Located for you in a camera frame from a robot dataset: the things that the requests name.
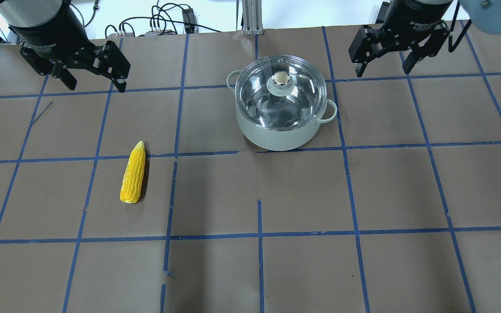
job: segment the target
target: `lid knob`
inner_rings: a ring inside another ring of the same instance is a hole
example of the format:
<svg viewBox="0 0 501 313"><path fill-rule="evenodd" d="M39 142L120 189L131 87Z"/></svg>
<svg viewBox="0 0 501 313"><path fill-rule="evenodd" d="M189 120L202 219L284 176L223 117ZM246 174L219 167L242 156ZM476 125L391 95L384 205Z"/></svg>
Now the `lid knob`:
<svg viewBox="0 0 501 313"><path fill-rule="evenodd" d="M272 75L272 80L278 86L286 85L290 81L290 76L287 72L279 71Z"/></svg>

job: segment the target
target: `pot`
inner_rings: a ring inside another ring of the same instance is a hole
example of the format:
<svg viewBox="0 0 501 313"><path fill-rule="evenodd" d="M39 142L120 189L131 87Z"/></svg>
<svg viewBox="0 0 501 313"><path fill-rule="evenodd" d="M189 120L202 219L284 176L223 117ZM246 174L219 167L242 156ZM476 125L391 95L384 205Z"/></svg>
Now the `pot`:
<svg viewBox="0 0 501 313"><path fill-rule="evenodd" d="M229 80L239 75L235 88ZM237 123L252 143L272 150L298 148L323 123L336 117L336 103L327 98L326 81L309 62L289 55L254 61L227 76L235 95ZM322 119L329 103L334 114Z"/></svg>

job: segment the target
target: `corn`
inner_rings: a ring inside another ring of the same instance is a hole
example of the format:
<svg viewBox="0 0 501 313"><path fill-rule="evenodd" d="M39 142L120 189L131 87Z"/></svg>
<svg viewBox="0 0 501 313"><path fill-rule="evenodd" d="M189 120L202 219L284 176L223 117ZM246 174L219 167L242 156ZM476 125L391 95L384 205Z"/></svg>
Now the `corn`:
<svg viewBox="0 0 501 313"><path fill-rule="evenodd" d="M123 176L121 184L121 193L119 198L125 203L136 203L140 198L140 190L144 178L144 162L146 153L144 151L144 143L139 141L131 155Z"/></svg>

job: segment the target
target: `glass lid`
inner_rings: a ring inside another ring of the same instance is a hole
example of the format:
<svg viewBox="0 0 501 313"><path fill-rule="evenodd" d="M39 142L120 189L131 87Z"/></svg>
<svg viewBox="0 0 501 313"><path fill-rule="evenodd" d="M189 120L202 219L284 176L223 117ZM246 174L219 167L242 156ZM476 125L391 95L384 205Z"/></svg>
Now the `glass lid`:
<svg viewBox="0 0 501 313"><path fill-rule="evenodd" d="M273 131L303 127L326 109L326 82L309 62L289 55L254 61L235 84L238 109Z"/></svg>

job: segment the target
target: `white background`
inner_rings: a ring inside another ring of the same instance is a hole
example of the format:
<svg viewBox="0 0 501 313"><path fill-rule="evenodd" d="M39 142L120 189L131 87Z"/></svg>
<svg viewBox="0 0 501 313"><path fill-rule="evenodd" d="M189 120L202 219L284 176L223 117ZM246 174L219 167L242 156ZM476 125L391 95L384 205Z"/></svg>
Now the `white background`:
<svg viewBox="0 0 501 313"><path fill-rule="evenodd" d="M444 20L451 20L455 8L454 0ZM186 3L190 5L196 16L197 23L221 31L233 31L240 25L242 8L239 5L239 17L235 17L235 0L160 0L160 5L167 2ZM72 0L88 22L92 16L94 0ZM128 17L151 16L150 8L155 0L100 0L100 9L92 24L86 27L89 39L104 38L104 29L108 24L117 25ZM300 28L316 26L372 24L376 21L382 0L262 0L262 24L264 28ZM173 20L183 21L180 9L169 11ZM460 19L469 16L461 8ZM129 21L135 28L135 34L150 30L148 20ZM0 27L7 35L7 23L0 15ZM178 24L179 33L184 31Z"/></svg>

